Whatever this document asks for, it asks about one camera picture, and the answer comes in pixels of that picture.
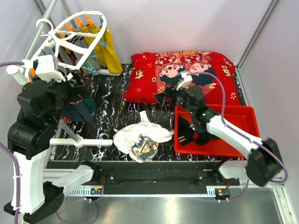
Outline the teal sock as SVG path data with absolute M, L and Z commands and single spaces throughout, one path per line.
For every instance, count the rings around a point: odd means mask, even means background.
M 84 98 L 83 99 L 84 104 L 86 105 L 89 113 L 91 115 L 94 115 L 96 112 L 96 104 L 92 98 Z

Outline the navy blue sock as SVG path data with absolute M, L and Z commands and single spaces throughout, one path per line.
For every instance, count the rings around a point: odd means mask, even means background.
M 79 123 L 92 123 L 93 118 L 86 107 L 85 103 L 82 101 L 79 101 L 76 104 L 68 105 L 63 113 L 63 115 L 74 122 Z

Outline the black striped sock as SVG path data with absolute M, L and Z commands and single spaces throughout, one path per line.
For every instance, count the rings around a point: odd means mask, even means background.
M 210 140 L 219 140 L 220 139 L 219 137 L 209 133 L 208 131 L 206 131 L 202 128 L 194 127 L 194 130 L 199 133 L 197 138 L 195 139 L 195 143 L 200 146 L 207 144 Z
M 188 120 L 181 116 L 178 116 L 178 129 L 177 136 L 178 141 L 182 146 L 185 146 L 194 141 L 194 130 L 190 126 Z

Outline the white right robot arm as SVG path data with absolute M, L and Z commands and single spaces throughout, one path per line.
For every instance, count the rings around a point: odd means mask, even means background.
M 195 127 L 208 136 L 215 136 L 239 151 L 244 161 L 226 161 L 212 173 L 213 182 L 223 185 L 228 179 L 248 179 L 256 186 L 263 187 L 274 181 L 274 177 L 288 172 L 282 162 L 278 145 L 271 138 L 263 140 L 226 121 L 222 114 L 206 105 L 205 94 L 199 87 L 189 89 L 168 86 L 154 98 L 164 106 L 167 103 L 178 105 L 191 114 Z

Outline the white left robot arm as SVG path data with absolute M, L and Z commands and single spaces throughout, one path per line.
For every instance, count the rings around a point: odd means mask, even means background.
M 64 198 L 84 183 L 101 181 L 101 169 L 90 161 L 53 182 L 43 181 L 43 166 L 50 139 L 55 135 L 67 105 L 84 92 L 85 83 L 78 70 L 71 74 L 77 82 L 44 81 L 35 77 L 25 84 L 17 101 L 21 107 L 17 121 L 7 133 L 7 151 L 14 163 L 14 195 L 4 211 L 23 215 L 25 222 L 36 224 L 56 213 Z

